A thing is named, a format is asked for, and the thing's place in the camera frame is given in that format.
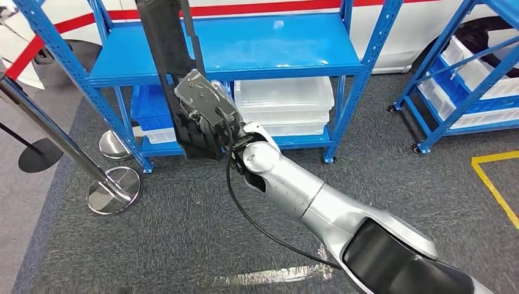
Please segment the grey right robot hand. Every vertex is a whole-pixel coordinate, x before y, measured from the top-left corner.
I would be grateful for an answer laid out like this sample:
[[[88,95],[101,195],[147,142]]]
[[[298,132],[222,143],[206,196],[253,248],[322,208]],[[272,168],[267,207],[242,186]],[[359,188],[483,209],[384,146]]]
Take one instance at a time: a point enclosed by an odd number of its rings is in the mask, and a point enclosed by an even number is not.
[[[219,81],[192,72],[179,82],[174,94],[179,100],[174,116],[177,137],[189,154],[216,159],[222,149],[246,136],[245,122]]]

